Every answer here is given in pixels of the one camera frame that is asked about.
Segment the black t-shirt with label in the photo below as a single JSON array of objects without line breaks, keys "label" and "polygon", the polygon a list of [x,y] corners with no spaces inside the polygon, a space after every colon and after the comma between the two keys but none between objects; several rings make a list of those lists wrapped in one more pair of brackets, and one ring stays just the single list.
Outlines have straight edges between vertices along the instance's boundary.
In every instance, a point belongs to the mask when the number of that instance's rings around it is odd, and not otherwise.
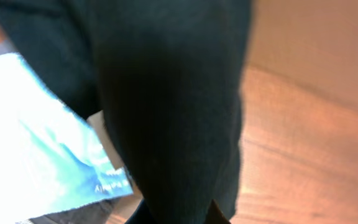
[{"label": "black t-shirt with label", "polygon": [[80,116],[102,111],[150,223],[236,212],[249,0],[0,1],[0,26]]}]

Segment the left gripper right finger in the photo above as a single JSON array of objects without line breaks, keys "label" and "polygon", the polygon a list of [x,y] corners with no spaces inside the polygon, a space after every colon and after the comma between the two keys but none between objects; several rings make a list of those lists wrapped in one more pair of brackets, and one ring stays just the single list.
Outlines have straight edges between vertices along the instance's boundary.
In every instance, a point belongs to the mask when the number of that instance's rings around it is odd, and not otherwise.
[{"label": "left gripper right finger", "polygon": [[231,224],[220,210],[217,202],[212,200],[205,218],[205,224]]}]

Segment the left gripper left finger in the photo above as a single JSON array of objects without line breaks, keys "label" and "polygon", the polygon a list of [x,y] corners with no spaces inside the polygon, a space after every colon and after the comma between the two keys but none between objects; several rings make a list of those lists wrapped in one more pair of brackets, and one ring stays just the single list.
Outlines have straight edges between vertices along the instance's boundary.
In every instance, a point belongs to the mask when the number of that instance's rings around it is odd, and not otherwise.
[{"label": "left gripper left finger", "polygon": [[125,224],[149,224],[150,212],[149,208],[144,201],[141,201],[135,212],[125,222]]}]

